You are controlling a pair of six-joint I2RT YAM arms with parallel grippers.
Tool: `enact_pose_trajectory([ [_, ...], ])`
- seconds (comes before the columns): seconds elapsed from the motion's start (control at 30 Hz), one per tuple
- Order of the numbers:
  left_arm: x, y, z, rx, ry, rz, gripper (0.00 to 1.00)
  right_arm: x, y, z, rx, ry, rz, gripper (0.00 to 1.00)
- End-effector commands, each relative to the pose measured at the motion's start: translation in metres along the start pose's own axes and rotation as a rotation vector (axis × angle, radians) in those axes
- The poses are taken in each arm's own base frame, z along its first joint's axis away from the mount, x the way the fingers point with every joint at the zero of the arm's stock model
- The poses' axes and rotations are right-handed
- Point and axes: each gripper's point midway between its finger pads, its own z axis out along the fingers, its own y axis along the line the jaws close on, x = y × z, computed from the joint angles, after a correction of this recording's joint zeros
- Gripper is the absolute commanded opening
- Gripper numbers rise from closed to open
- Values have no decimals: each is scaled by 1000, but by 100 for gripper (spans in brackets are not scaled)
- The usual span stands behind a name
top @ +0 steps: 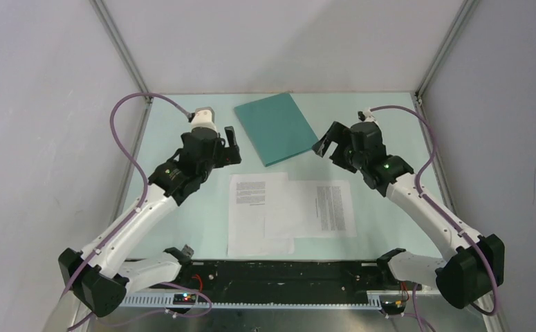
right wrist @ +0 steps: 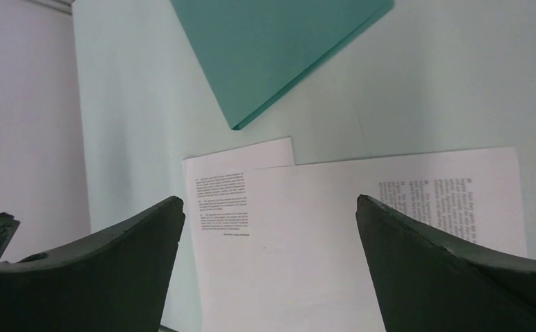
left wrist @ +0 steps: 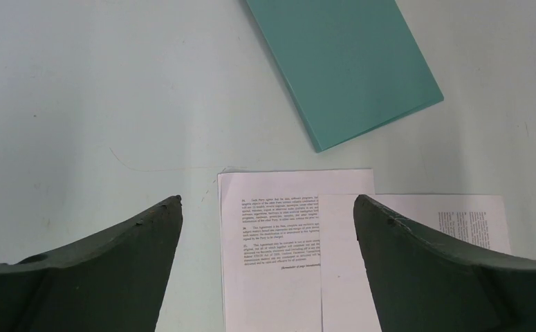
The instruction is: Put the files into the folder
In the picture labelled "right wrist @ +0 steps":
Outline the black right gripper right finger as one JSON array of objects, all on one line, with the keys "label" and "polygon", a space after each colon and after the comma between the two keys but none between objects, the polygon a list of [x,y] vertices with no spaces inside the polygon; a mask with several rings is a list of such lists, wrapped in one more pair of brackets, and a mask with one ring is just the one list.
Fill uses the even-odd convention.
[{"label": "black right gripper right finger", "polygon": [[356,222],[387,331],[536,331],[536,260],[361,195]]}]

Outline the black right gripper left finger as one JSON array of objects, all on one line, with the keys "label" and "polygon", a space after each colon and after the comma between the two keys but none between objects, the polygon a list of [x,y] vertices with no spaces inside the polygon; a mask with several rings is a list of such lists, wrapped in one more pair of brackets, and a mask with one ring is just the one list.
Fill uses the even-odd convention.
[{"label": "black right gripper left finger", "polygon": [[171,196],[87,237],[0,262],[0,331],[157,331],[185,224]]}]

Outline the printed white paper sheet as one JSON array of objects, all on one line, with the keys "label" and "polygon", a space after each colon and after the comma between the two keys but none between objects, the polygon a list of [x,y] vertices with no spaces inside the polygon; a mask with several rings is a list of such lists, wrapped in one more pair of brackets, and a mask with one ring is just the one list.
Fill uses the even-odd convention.
[{"label": "printed white paper sheet", "polygon": [[192,238],[204,331],[383,331],[355,219],[360,195],[527,254],[512,147],[251,169],[245,179],[250,235]]}]

